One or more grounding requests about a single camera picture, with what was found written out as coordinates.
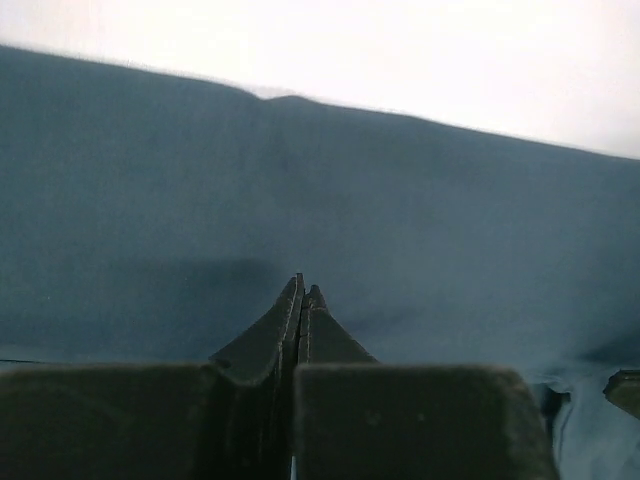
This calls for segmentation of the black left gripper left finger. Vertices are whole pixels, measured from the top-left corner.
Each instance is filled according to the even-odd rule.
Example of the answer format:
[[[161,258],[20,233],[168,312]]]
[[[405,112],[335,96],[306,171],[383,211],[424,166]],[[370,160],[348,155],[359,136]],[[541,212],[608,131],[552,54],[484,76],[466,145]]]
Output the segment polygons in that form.
[[[304,280],[205,363],[1,375],[5,479],[286,479]]]

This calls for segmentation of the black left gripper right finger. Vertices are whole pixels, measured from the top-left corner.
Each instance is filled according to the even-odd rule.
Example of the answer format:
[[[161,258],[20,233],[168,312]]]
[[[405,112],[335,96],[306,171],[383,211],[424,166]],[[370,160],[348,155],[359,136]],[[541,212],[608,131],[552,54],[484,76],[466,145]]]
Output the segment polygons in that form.
[[[301,479],[553,479],[535,400],[491,365],[384,365],[304,297],[294,374]]]

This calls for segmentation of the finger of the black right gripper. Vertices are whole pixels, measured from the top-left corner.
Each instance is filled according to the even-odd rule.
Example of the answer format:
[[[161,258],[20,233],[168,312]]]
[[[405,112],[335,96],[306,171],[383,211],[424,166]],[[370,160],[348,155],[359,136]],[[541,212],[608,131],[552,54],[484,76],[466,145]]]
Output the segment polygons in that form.
[[[619,370],[609,378],[603,394],[612,405],[640,419],[639,370]]]

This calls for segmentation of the grey-blue t shirt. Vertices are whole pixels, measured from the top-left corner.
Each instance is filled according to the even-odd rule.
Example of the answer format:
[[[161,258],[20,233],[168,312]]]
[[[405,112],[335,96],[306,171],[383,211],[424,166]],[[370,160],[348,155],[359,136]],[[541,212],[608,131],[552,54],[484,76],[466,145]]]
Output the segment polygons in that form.
[[[563,478],[638,477],[637,161],[2,49],[5,356],[203,359],[297,272],[382,361],[568,394]]]

